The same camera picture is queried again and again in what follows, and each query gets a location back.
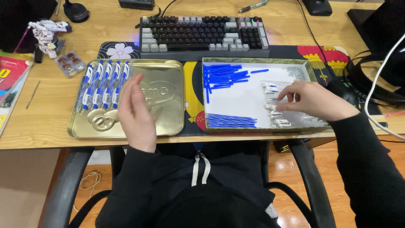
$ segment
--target wooden desk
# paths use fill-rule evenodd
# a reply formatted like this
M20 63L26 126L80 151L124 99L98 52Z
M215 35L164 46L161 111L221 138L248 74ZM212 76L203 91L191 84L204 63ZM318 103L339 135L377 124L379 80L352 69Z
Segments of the wooden desk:
M156 4L164 10L169 2L170 0L157 0ZM157 7L153 11L123 9L120 8L117 0L82 0L80 3L90 11L90 18L81 24L72 23L73 32L62 35L61 38L66 39L66 46L62 52L64 54L74 50L85 62L97 57L98 49L105 41L135 40L139 30L134 27L139 23L139 18L143 15L155 15L158 12ZM306 12L317 41L321 45L341 46L347 50L350 56L367 50L346 12L349 9L376 9L380 4L351 2L330 2L330 4L333 9L331 17L311 17ZM249 5L247 0L178 0L169 7L165 15L239 16L237 11L247 5ZM270 32L269 43L271 45L315 45L305 25L301 9L295 0L271 0L267 6L254 9L247 15L258 15L263 18L266 31ZM63 9L60 10L59 16L52 19L68 21ZM26 110L25 106L38 80L41 80L41 84L30 107ZM44 55L43 63L35 64L32 67L0 138L0 149L127 144L125 140L76 139L68 135L67 126L80 81L80 74L66 78L54 61ZM395 110L383 108L383 112L391 113ZM392 131L405 133L405 119L401 119L401 117L402 115L397 115L387 118ZM385 134L385 132L378 131L378 134ZM334 133L330 131L316 134L302 132L300 134L260 136L165 137L159 138L158 142L319 137L334 137Z

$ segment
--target gold tin lid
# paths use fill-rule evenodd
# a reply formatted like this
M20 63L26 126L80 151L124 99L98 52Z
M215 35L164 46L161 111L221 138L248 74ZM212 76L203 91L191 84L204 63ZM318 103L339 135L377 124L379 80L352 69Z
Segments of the gold tin lid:
M95 66L101 59L90 61ZM175 60L150 59L102 59L104 63L127 62L132 65L132 75L144 73L140 86L146 104L156 120L157 136L178 134L184 126L184 73L183 65ZM75 138L125 138L117 109L88 108L77 112L78 101L84 80L79 87L76 103L70 116L68 133Z

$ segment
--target desk mat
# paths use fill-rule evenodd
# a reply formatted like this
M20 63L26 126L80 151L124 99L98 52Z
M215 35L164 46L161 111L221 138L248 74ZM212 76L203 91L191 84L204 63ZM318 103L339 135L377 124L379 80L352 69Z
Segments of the desk mat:
M101 45L97 58L140 58L138 42L109 41ZM319 84L327 85L337 78L345 80L345 66L349 62L347 52L341 47L324 46L327 61L318 46L270 45L269 58L309 60ZM203 85L201 80L201 62L181 62L184 67L185 118L184 128L177 136L207 136L205 132ZM359 108L364 107L365 100L359 97ZM371 115L383 116L375 104L369 104ZM379 118L382 126L388 127L383 117Z

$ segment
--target power strip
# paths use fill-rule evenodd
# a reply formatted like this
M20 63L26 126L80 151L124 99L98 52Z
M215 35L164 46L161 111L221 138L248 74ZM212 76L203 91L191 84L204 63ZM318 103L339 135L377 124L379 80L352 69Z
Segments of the power strip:
M118 0L121 8L153 10L155 0Z

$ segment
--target office chair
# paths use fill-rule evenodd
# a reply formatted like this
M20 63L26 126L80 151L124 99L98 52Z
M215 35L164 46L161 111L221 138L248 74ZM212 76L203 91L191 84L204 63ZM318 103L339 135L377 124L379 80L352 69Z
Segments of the office chair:
M285 192L303 213L311 228L336 228L325 186L309 149L300 139L287 142L301 172L311 209L287 185L269 182L270 142L267 142L267 152L261 164L263 186ZM69 223L79 183L93 150L93 147L76 147L68 154L51 194L45 202L40 228L78 228L93 206L111 193L111 190L104 190L92 196ZM110 156L114 182L125 159L124 149L121 146L111 147Z

